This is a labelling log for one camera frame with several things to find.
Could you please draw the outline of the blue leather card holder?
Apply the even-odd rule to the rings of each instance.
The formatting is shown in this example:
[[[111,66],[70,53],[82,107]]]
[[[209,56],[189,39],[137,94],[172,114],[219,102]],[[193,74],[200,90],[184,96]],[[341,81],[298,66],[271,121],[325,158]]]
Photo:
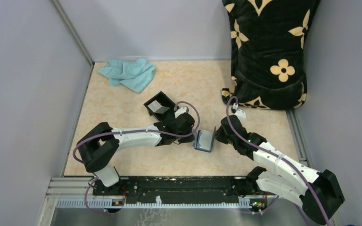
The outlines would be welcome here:
[[[213,130],[200,129],[195,134],[195,141],[193,147],[196,150],[211,153],[214,146],[214,134],[216,127]]]

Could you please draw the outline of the grey credit card stack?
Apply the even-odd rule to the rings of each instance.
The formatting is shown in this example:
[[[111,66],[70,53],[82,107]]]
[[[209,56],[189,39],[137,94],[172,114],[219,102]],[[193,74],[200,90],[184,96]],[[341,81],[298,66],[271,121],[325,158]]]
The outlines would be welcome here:
[[[170,108],[163,106],[157,100],[154,100],[150,104],[148,104],[148,109],[150,109],[153,113],[163,114],[166,111],[168,111]]]

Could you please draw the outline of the black plastic card box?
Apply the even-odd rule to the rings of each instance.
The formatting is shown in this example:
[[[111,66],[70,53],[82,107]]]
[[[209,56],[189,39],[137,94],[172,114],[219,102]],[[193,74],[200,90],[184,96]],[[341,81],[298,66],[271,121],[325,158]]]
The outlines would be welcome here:
[[[152,116],[159,122],[175,118],[175,112],[179,109],[176,103],[162,91],[155,94],[143,105],[148,111],[149,116]]]

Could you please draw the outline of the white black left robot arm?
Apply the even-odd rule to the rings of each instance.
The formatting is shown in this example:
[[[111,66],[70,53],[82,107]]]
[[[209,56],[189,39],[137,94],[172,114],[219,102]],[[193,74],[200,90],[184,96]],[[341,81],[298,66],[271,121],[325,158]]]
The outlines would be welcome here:
[[[194,118],[187,112],[144,128],[112,128],[102,122],[85,135],[73,150],[73,157],[94,174],[111,195],[121,192],[123,183],[110,160],[116,151],[139,146],[170,145],[176,140],[193,141]]]

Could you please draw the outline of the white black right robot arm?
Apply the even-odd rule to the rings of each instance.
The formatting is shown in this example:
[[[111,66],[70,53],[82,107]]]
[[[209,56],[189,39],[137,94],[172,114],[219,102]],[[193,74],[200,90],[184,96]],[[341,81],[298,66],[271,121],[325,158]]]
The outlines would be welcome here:
[[[247,175],[252,194],[273,193],[298,207],[319,225],[330,219],[345,201],[336,175],[305,166],[275,148],[266,138],[247,132],[235,115],[221,120],[215,139],[231,144],[241,155],[260,164]]]

